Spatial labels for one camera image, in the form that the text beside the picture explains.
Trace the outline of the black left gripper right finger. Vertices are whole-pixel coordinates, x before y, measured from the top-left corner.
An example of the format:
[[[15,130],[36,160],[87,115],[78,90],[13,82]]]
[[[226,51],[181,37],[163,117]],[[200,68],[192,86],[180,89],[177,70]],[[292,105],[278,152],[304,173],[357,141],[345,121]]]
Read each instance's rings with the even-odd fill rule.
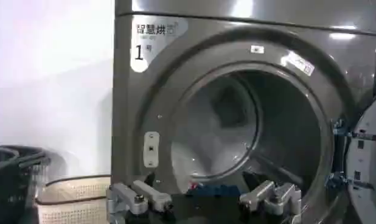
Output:
[[[301,216],[301,189],[293,183],[278,184],[273,180],[260,180],[254,173],[243,172],[243,181],[249,192],[239,196],[243,209],[256,212],[259,208],[270,215]]]

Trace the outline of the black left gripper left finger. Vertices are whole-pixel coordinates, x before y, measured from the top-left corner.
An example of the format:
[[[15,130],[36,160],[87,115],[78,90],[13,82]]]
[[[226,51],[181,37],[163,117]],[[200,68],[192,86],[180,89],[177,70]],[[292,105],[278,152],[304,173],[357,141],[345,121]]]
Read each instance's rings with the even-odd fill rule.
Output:
[[[106,190],[107,216],[117,217],[124,212],[142,215],[148,210],[169,212],[173,208],[172,196],[155,189],[154,181],[155,173],[151,172],[130,184],[112,183]]]

